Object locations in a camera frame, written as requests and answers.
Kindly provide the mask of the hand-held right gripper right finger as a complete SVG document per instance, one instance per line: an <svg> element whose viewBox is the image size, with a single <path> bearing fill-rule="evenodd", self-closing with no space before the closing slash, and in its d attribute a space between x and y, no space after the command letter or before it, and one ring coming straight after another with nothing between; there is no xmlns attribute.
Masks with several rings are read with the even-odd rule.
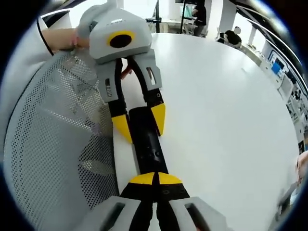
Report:
<svg viewBox="0 0 308 231"><path fill-rule="evenodd" d="M163 231L226 231L223 214L199 197L190 197L177 177L158 173L157 218Z"/></svg>

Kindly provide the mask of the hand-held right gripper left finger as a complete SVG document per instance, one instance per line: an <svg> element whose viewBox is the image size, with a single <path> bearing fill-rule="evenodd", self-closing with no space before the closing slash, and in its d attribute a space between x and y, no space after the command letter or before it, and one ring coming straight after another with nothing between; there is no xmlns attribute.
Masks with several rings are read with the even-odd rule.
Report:
<svg viewBox="0 0 308 231"><path fill-rule="evenodd" d="M147 231L153 218L155 180L151 172L133 177L119 196L111 196L89 212L80 231Z"/></svg>

